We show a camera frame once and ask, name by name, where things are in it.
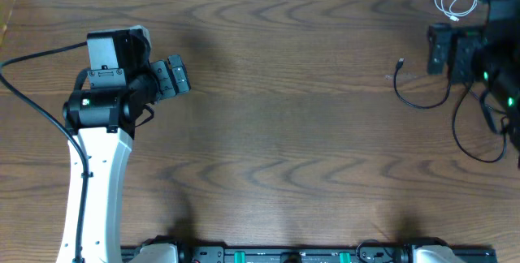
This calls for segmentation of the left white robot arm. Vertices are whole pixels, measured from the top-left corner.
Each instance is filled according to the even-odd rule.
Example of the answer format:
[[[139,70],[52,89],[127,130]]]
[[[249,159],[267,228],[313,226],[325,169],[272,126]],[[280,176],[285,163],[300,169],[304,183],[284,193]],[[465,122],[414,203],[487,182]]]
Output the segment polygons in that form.
[[[90,32],[90,66],[63,105],[71,174],[59,262],[121,262],[124,175],[144,111],[191,89],[177,54],[150,61],[141,26]]]

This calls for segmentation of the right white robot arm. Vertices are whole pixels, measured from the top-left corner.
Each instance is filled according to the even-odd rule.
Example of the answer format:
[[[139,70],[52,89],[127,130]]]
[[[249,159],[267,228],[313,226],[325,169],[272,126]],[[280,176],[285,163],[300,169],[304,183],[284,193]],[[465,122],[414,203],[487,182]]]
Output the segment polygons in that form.
[[[448,23],[427,31],[430,75],[475,94],[490,131],[519,146],[519,0],[434,0]]]

